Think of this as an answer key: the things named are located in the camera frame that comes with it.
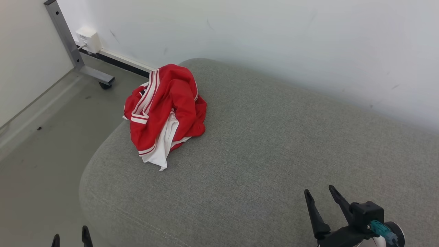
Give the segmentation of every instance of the gray sofa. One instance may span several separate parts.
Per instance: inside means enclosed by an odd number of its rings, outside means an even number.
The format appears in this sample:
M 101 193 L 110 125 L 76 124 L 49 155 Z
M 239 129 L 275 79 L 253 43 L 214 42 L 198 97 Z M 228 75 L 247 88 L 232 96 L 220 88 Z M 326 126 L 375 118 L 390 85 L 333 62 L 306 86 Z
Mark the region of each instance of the gray sofa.
M 159 172 L 123 121 L 83 173 L 82 209 L 110 244 L 315 246 L 303 191 L 336 230 L 346 221 L 332 184 L 350 203 L 382 206 L 406 246 L 438 245 L 438 136 L 254 71 L 181 65 L 208 103 L 206 132 Z

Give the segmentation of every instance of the stitching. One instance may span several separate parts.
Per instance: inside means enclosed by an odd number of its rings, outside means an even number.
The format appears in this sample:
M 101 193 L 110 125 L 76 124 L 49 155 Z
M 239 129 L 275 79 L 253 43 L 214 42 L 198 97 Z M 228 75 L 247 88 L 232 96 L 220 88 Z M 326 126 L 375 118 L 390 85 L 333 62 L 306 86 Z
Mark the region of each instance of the stitching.
M 99 200 L 99 201 L 101 201 L 101 202 L 104 202 L 104 203 L 106 203 L 107 205 L 110 205 L 110 206 L 112 206 L 112 207 L 115 208 L 115 209 L 120 210 L 121 212 L 123 212 L 123 213 L 126 214 L 127 216 L 130 216 L 131 219 L 133 219 L 134 221 L 138 221 L 138 223 L 140 223 L 140 222 L 146 223 L 146 224 L 152 226 L 154 229 L 157 229 L 158 231 L 160 231 L 160 232 L 162 232 L 162 233 L 164 233 L 164 234 L 170 236 L 171 238 L 173 238 L 173 239 L 175 239 L 175 240 L 177 240 L 177 241 L 183 243 L 184 245 L 186 245 L 186 246 L 188 246 L 188 247 L 191 247 L 190 245 L 186 244 L 185 242 L 181 241 L 180 239 L 175 238 L 175 237 L 173 237 L 173 236 L 167 234 L 166 232 L 164 232 L 164 231 L 160 230 L 159 228 L 157 228 L 157 227 L 155 227 L 155 226 L 149 224 L 148 222 L 146 222 L 146 221 L 144 221 L 144 220 L 141 220 L 141 219 L 138 219 L 138 218 L 136 218 L 136 217 L 130 215 L 128 212 L 124 211 L 123 209 L 117 207 L 117 206 L 114 205 L 114 204 L 109 203 L 106 199 L 97 197 L 96 194 L 95 194 L 91 189 L 88 189 L 88 191 L 90 192 L 90 194 L 91 194 L 95 199 L 97 199 L 97 200 Z M 167 238 L 167 237 L 165 237 L 165 236 L 163 236 L 163 235 L 158 234 L 156 231 L 154 231 L 154 230 L 152 230 L 152 229 L 149 229 L 149 230 L 153 231 L 155 234 L 157 234 L 157 235 L 159 235 L 159 236 L 161 236 L 161 237 L 166 238 L 167 240 L 169 240 L 169 241 L 175 243 L 176 245 L 183 247 L 181 244 L 178 244 L 178 243 L 172 241 L 171 239 L 169 239 L 169 238 Z

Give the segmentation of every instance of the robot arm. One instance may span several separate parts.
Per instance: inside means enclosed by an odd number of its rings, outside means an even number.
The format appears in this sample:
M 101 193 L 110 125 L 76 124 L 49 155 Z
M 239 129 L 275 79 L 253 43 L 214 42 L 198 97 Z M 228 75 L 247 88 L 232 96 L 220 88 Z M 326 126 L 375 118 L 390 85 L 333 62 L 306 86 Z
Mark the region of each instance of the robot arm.
M 340 206 L 348 226 L 331 232 L 324 223 L 309 190 L 305 190 L 305 200 L 314 237 L 318 247 L 404 247 L 404 234 L 393 222 L 384 222 L 384 209 L 375 203 L 349 203 L 335 189 L 329 186 L 334 201 Z

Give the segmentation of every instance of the red and white clothing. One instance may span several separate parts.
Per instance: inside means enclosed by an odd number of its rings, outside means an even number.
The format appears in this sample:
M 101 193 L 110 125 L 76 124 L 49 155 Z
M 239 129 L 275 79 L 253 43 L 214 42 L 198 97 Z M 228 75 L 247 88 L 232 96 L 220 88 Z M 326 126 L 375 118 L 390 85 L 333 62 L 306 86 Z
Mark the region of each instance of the red and white clothing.
M 136 88 L 124 107 L 131 140 L 143 161 L 166 169 L 170 151 L 204 133 L 206 106 L 187 68 L 168 64 L 151 71 L 149 82 Z

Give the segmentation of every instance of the black baseboard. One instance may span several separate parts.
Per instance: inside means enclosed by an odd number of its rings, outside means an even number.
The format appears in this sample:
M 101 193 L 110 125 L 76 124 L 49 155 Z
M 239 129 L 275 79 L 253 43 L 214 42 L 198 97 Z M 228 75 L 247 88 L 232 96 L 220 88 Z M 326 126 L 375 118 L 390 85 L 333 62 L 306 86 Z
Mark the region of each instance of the black baseboard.
M 141 75 L 141 76 L 144 76 L 144 77 L 146 77 L 146 78 L 149 78 L 149 73 L 148 73 L 148 72 L 143 71 L 143 70 L 141 70 L 141 69 L 138 69 L 138 68 L 136 68 L 136 67 L 133 67 L 133 66 L 131 66 L 131 65 L 128 65 L 128 64 L 126 64 L 126 63 L 123 63 L 123 62 L 117 61 L 117 60 L 115 60 L 115 59 L 109 58 L 109 57 L 104 56 L 104 55 L 99 54 L 99 53 L 96 53 L 96 54 L 93 54 L 93 53 L 92 53 L 92 54 L 89 54 L 89 53 L 88 53 L 86 50 L 84 50 L 84 49 L 80 49 L 79 51 L 82 52 L 82 53 L 84 53 L 84 54 L 86 54 L 86 55 L 89 55 L 90 57 L 97 58 L 97 59 L 99 59 L 99 60 L 102 60 L 102 61 L 104 61 L 104 62 L 107 62 L 107 63 L 109 63 L 109 64 L 112 64 L 112 65 L 114 65 L 114 66 L 117 66 L 117 67 L 119 67 L 119 68 L 126 69 L 126 70 L 131 71 L 131 72 L 133 72 L 133 73 L 136 73 L 136 74 L 138 74 L 138 75 Z

